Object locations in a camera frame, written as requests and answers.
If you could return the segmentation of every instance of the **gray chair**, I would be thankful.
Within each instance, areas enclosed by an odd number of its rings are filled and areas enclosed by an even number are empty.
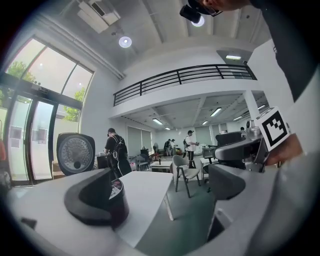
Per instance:
[[[174,165],[176,166],[176,182],[175,182],[175,192],[178,191],[178,181],[179,181],[179,173],[181,170],[182,176],[183,176],[183,180],[184,180],[184,184],[185,184],[185,188],[186,188],[186,192],[188,193],[188,197],[190,197],[190,193],[189,193],[189,188],[188,188],[188,182],[187,180],[192,179],[196,176],[196,179],[198,180],[198,185],[200,185],[200,180],[199,180],[199,169],[183,169],[182,166],[185,166],[186,163],[184,161],[184,159],[180,156],[180,155],[174,155],[172,157],[172,161],[174,163]]]
[[[149,163],[146,161],[146,159],[144,157],[142,157],[141,155],[138,155],[136,157],[136,170],[140,171],[142,170],[142,167],[144,170],[149,169]]]

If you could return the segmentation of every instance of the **man in black shirt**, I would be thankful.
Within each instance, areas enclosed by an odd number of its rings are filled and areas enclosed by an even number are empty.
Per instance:
[[[107,136],[109,138],[106,141],[104,152],[106,154],[110,153],[109,155],[110,162],[112,164],[112,167],[116,176],[119,178],[119,177],[122,177],[123,175],[126,175],[129,172],[128,166],[130,167],[130,165],[127,161],[128,150],[126,147],[125,140],[116,133],[115,129],[109,128]],[[118,156],[116,156],[117,159],[115,159],[114,151],[119,142],[122,143],[122,146],[119,149],[119,152],[117,152],[118,154]]]

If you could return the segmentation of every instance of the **white chair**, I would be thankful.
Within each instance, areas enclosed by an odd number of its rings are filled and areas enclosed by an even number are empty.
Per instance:
[[[186,192],[188,193],[188,197],[191,198],[190,193],[189,193],[188,184],[187,184],[187,179],[189,180],[189,179],[196,177],[196,179],[198,181],[198,185],[201,186],[199,176],[198,176],[200,170],[199,169],[184,169],[183,167],[186,165],[186,163],[180,155],[174,155],[172,158],[172,161],[173,161],[174,165],[176,166],[175,192],[178,191],[179,172],[181,170],[184,184],[185,184],[185,188],[186,188]]]

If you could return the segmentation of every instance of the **curtain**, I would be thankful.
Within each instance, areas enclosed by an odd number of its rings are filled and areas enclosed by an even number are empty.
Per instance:
[[[211,135],[209,126],[195,128],[196,141],[200,144],[211,145]]]
[[[149,152],[153,150],[151,143],[151,131],[141,130],[142,147],[149,149]]]
[[[135,157],[140,155],[142,149],[141,130],[128,126],[127,149],[129,156]]]
[[[219,125],[212,125],[212,132],[213,132],[213,141],[214,141],[214,145],[218,145],[218,142],[216,140],[216,136],[218,134],[220,134],[220,131],[219,131]]]

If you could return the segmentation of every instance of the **man in white shirt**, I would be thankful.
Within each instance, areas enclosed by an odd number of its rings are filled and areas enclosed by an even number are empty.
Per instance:
[[[176,145],[176,143],[175,143],[175,139],[173,138],[172,140],[171,140],[171,142],[170,142],[170,146],[171,146],[171,154],[174,156],[175,154],[176,154],[176,147],[178,146],[178,145]]]
[[[198,142],[194,142],[194,138],[192,137],[193,131],[188,131],[188,136],[185,138],[185,142],[188,145],[186,150],[188,151],[189,158],[189,169],[193,168],[192,161],[194,160],[194,152],[196,151],[196,146],[199,145]]]

